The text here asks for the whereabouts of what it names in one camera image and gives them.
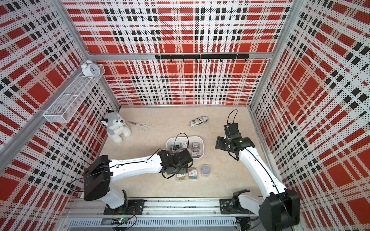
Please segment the white plastic storage box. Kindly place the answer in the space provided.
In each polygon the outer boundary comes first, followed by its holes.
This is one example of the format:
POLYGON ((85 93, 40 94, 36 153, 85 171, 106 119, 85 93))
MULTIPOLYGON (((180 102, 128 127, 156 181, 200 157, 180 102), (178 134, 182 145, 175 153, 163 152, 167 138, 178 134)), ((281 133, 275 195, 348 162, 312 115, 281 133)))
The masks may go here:
POLYGON ((172 154, 184 151, 185 148, 195 159, 200 159, 205 154, 204 142, 199 136, 173 137, 166 142, 166 150, 172 154))

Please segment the round clear paper clip box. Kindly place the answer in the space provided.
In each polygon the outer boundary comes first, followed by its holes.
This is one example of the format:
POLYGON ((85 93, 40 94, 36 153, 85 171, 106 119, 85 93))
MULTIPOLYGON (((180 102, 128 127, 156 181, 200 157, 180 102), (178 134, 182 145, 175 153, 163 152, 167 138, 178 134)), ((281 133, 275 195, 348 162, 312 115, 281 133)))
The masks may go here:
POLYGON ((211 168, 210 168, 210 166, 208 166, 208 165, 202 165, 202 167, 200 169, 200 173, 201 173, 201 176, 204 177, 204 178, 209 177, 210 174, 211 174, 211 168))

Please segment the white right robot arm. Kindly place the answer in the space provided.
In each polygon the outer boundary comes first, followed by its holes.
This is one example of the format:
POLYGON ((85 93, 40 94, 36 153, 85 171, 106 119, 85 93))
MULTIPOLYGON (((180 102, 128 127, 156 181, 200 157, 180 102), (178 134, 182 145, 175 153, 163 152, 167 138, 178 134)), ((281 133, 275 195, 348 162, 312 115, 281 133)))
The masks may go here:
POLYGON ((267 231, 282 231, 300 223, 300 197, 277 179, 260 157, 254 143, 242 137, 238 123, 224 125, 225 136, 217 137, 216 149, 241 161, 253 176, 261 196, 248 190, 233 194, 235 209, 257 215, 267 231))

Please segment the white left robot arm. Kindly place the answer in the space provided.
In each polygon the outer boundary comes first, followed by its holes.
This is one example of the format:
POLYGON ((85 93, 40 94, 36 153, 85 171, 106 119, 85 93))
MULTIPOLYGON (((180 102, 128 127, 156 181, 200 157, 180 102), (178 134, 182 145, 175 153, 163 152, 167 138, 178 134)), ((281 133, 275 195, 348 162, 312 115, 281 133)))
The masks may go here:
POLYGON ((111 209, 117 209, 125 206, 128 199, 123 189, 115 188, 115 182, 138 175, 157 173, 169 179, 192 167, 193 163, 194 160, 188 150, 171 154, 167 150, 158 149, 148 157, 126 160, 109 159, 107 155, 103 155, 84 173, 83 199, 101 200, 111 209))

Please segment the newspaper print pouch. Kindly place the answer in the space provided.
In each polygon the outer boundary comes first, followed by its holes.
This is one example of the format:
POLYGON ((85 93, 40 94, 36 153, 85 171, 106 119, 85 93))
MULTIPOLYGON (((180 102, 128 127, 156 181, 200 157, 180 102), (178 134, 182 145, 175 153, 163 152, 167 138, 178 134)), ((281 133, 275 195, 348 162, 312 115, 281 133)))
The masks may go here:
POLYGON ((196 127, 206 123, 208 120, 209 120, 208 116, 200 116, 198 118, 191 120, 188 124, 191 127, 196 127))

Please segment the grey white husky plush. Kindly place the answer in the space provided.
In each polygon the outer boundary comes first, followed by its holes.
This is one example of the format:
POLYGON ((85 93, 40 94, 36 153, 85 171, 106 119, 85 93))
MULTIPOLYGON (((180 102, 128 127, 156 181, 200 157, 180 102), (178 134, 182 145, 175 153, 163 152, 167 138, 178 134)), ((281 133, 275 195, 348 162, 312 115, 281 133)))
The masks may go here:
POLYGON ((131 136, 132 132, 127 126, 125 120, 118 114, 118 112, 108 108, 108 114, 100 120, 100 123, 106 127, 108 136, 116 144, 121 144, 123 138, 131 136))

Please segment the white alarm clock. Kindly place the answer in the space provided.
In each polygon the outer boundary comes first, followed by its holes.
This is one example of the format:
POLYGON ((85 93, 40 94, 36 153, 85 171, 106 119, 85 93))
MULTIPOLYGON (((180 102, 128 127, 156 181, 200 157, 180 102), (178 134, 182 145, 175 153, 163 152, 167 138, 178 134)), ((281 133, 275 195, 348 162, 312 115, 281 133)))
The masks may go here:
POLYGON ((91 60, 81 64, 82 73, 86 77, 97 77, 100 75, 100 67, 91 60))

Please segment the white handled scissors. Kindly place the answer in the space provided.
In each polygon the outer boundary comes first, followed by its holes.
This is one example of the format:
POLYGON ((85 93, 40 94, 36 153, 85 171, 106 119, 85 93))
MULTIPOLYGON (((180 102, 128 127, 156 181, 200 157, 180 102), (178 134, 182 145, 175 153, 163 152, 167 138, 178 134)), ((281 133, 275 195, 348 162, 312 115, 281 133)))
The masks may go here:
POLYGON ((139 127, 143 131, 149 131, 150 127, 152 126, 152 123, 150 122, 138 123, 138 122, 129 121, 129 123, 139 127))

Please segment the black wall hook rail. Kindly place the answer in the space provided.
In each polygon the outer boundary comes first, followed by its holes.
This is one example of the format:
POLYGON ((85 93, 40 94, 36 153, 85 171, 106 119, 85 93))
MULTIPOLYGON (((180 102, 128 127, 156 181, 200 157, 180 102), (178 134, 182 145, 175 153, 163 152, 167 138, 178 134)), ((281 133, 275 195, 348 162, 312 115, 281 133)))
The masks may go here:
POLYGON ((156 60, 211 60, 211 59, 217 59, 217 60, 224 60, 224 59, 249 59, 249 54, 158 54, 155 55, 156 60))

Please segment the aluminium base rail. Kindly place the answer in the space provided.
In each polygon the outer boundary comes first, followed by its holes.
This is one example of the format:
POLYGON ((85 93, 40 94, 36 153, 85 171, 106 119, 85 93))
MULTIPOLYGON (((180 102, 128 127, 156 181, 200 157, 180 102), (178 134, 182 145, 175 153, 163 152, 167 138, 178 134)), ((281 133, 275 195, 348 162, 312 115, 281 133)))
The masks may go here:
MULTIPOLYGON (((129 204, 135 206, 135 214, 139 218, 258 216, 257 213, 235 210, 230 197, 129 198, 129 204)), ((63 218, 104 216, 117 214, 108 212, 107 204, 100 200, 85 201, 81 198, 70 200, 62 213, 63 218)))

